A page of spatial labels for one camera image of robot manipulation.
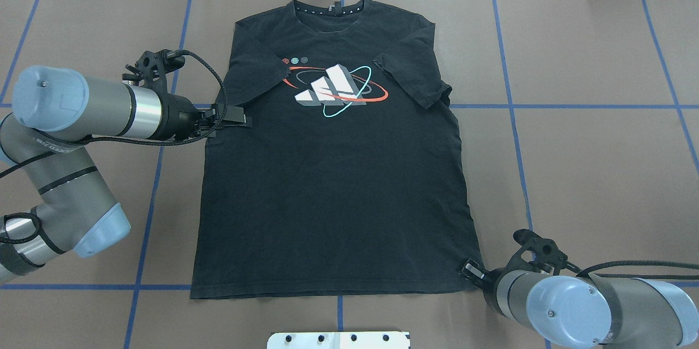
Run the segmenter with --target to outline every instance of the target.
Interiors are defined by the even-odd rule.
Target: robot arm
[[[561,269],[581,271],[555,242],[526,229],[517,230],[514,239],[522,247],[506,267],[487,271],[469,260],[461,272],[508,319],[574,349],[672,349],[697,339],[699,312],[679,287],[658,280],[558,275]],[[532,252],[534,261],[525,262],[524,252]]]
[[[69,250],[89,257],[129,233],[129,221],[80,140],[93,134],[149,140],[214,137],[220,123],[249,125],[240,108],[197,110],[167,92],[167,73],[182,52],[145,52],[125,83],[70,69],[32,66],[22,72],[13,113],[0,123],[0,159],[25,166],[43,203],[7,215],[0,227],[0,284],[27,275]],[[144,80],[142,87],[138,84]]]

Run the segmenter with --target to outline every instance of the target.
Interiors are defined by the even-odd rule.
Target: blue plastic cover
[[[122,205],[117,203],[78,241],[73,248],[80,257],[91,257],[117,244],[131,230]]]
[[[5,120],[7,120],[7,117],[10,117],[10,115],[5,115],[5,118],[3,118],[2,122],[0,122],[0,128],[2,128],[2,124],[5,123]],[[5,162],[6,164],[10,165],[13,167],[14,165],[17,164],[17,162],[13,161],[10,159],[10,157],[5,154],[5,152],[2,149],[2,146],[0,146],[0,161]]]
[[[529,321],[560,346],[590,349],[612,326],[609,304],[596,288],[574,277],[555,275],[538,282],[526,300]]]
[[[56,132],[80,118],[89,97],[87,81],[77,71],[30,66],[15,84],[12,109],[25,127]]]
[[[696,341],[697,331],[699,331],[699,311],[689,295],[679,287],[661,280],[636,280],[642,280],[657,290],[677,315],[679,325],[682,326],[682,341],[677,346],[687,346]]]

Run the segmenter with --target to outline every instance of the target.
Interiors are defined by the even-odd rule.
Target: graphic print
[[[297,72],[295,72],[295,78],[304,85],[308,85],[309,83],[301,77],[302,75],[317,75],[317,73],[324,73],[327,75],[323,75],[321,78],[313,80],[310,82],[311,88],[309,90],[299,92],[294,97],[300,105],[322,105],[323,115],[327,118],[339,115],[343,111],[347,110],[347,108],[349,108],[351,105],[366,105],[367,102],[380,102],[389,97],[389,93],[384,87],[381,87],[377,83],[371,81],[371,68],[369,66],[360,66],[352,71],[347,70],[345,66],[339,64],[327,69],[314,68],[310,66],[291,66],[289,69],[292,72],[297,70]],[[369,71],[369,74],[365,79],[355,74],[360,70]],[[357,87],[355,80],[362,82],[362,86]],[[284,79],[284,82],[290,87],[298,88],[287,79]],[[365,97],[367,95],[377,95],[377,92],[379,92],[374,91],[372,86],[380,88],[383,95],[372,98]],[[342,106],[342,108],[340,108],[340,110],[336,111],[334,114],[328,114],[326,111],[327,106]]]

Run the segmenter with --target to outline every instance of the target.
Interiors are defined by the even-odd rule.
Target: shirt sleeve
[[[233,47],[224,87],[229,105],[243,105],[271,90],[290,74],[289,66],[254,37],[235,24]]]
[[[374,63],[425,109],[440,98],[448,98],[452,89],[442,82],[434,37],[435,25],[430,22],[374,58]]]

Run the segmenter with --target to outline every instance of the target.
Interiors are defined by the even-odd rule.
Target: t-shirt
[[[235,24],[192,299],[444,293],[481,262],[435,25],[361,0]]]

